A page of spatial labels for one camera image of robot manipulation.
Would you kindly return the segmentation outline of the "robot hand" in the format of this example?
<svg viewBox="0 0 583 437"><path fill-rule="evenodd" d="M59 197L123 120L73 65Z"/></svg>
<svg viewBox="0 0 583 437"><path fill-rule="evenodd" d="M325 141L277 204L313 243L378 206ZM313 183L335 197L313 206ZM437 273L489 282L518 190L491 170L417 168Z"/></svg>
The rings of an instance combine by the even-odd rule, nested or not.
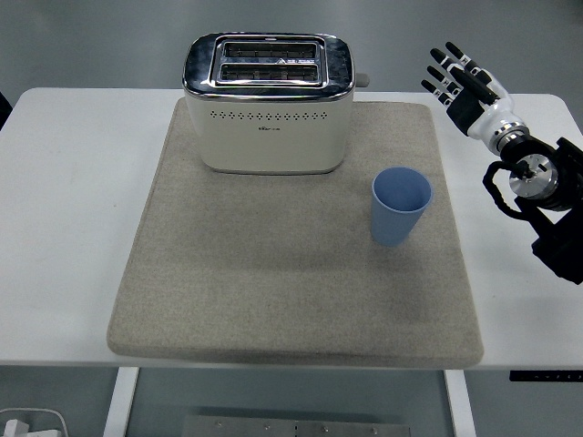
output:
<svg viewBox="0 0 583 437"><path fill-rule="evenodd" d="M513 98L491 72L453 43L445 48L430 50L435 62L427 68L431 78L424 79L422 87L445 108L462 134L500 155L507 141L529 133L526 123L515 114Z"/></svg>

